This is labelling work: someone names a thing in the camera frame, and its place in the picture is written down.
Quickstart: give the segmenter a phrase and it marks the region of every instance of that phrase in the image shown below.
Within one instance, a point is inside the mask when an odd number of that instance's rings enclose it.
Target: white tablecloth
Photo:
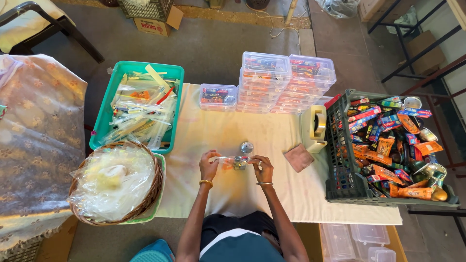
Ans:
[[[397,207],[329,203],[325,180],[329,167],[325,150],[296,173],[283,153],[301,142],[299,117],[204,111],[199,108],[199,85],[184,84],[173,151],[165,155],[167,181],[159,217],[186,218],[196,198],[202,153],[217,149],[224,156],[244,155],[240,145],[254,144],[252,155],[268,156],[274,165],[274,188],[292,222],[401,225]],[[271,215],[252,166],[245,171],[217,171],[206,215],[244,216],[256,210]]]

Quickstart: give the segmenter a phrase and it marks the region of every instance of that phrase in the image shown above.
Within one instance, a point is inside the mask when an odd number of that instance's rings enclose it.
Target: pink cloth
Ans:
[[[314,158],[312,158],[311,154],[309,154],[309,152],[302,144],[297,145],[292,150],[286,152],[284,155],[290,163],[291,167],[297,173],[301,172],[314,161]]]

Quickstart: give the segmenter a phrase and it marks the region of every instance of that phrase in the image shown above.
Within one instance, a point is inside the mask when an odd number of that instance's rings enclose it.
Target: plastic chair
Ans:
[[[175,255],[168,247],[167,241],[159,239],[139,251],[130,262],[174,262]]]
[[[50,22],[50,25],[45,27],[41,32],[23,40],[22,42],[14,45],[9,52],[10,55],[33,55],[31,48],[53,36],[58,32],[62,32],[66,36],[71,36],[89,53],[89,55],[97,61],[102,63],[105,59],[97,51],[97,49],[79,32],[79,30],[70,22],[70,20],[64,15],[58,19],[52,18],[47,14],[37,3],[28,1],[15,8],[7,11],[0,15],[0,27],[13,21],[15,18],[24,14],[25,12],[32,10],[38,13],[42,18]]]

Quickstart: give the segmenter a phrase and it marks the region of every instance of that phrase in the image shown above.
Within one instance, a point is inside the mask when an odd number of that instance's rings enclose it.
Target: teal plastic tray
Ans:
[[[92,136],[89,141],[89,146],[92,150],[102,146],[99,143],[99,140],[104,137],[110,130],[112,130],[112,126],[109,123],[112,121],[113,110],[110,106],[115,93],[117,92],[118,85],[121,82],[121,79],[125,73],[136,71],[136,72],[146,72],[145,67],[147,64],[150,64],[154,70],[157,72],[167,72],[164,77],[167,78],[176,78],[180,80],[180,84],[178,90],[175,93],[178,96],[178,100],[176,103],[175,109],[175,117],[173,119],[172,129],[168,130],[164,137],[162,138],[162,142],[170,142],[170,146],[168,148],[160,148],[158,150],[153,150],[154,153],[158,154],[168,154],[173,150],[173,145],[175,143],[175,133],[176,127],[178,122],[178,112],[179,112],[179,102],[181,100],[181,91],[183,89],[183,79],[185,77],[185,70],[180,66],[175,65],[165,65],[165,64],[155,64],[155,63],[146,63],[146,62],[133,62],[133,61],[120,61],[115,64],[113,68],[112,77],[110,78],[109,85],[107,86],[107,91],[105,92],[105,96],[102,100],[102,105],[100,106],[99,115],[97,116],[96,125],[94,126],[94,130],[96,131],[96,135]]]

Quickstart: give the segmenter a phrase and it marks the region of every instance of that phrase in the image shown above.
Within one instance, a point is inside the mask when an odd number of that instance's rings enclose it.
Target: stone floor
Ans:
[[[295,16],[304,10],[299,7],[301,1]],[[271,15],[284,16],[289,2],[272,1],[267,11]],[[203,0],[175,0],[175,3],[207,7]],[[404,60],[396,35],[389,34],[384,27],[367,34],[369,25],[357,17],[336,20],[323,12],[314,0],[309,0],[308,4],[312,29],[300,30],[301,52],[334,61],[338,81],[327,96],[343,93],[346,89],[397,95],[414,85],[414,80],[401,77],[384,84],[380,82]],[[100,50],[105,62],[95,63],[78,44],[60,34],[33,50],[53,56],[89,83],[85,105],[85,121],[89,125],[96,120],[110,78],[105,70],[117,61],[180,65],[185,69],[186,83],[237,84],[244,51],[289,55],[300,50],[294,30],[284,30],[282,35],[273,38],[268,34],[270,28],[264,26],[184,18],[180,30],[165,38],[138,32],[132,21],[125,19],[117,8],[63,3],[57,3],[57,6]],[[225,10],[251,12],[244,1],[236,4],[233,0],[226,0]],[[449,130],[446,128],[444,132],[448,137]],[[445,156],[439,155],[439,159],[443,163]],[[449,172],[448,184],[466,203],[465,182],[455,178],[455,171]],[[464,260],[466,248],[452,218],[410,215],[406,207],[399,209],[404,224],[397,229],[409,262]],[[184,219],[166,218],[155,218],[140,225],[102,228],[80,223],[69,261],[128,261],[157,238],[166,239],[176,251],[184,223]]]

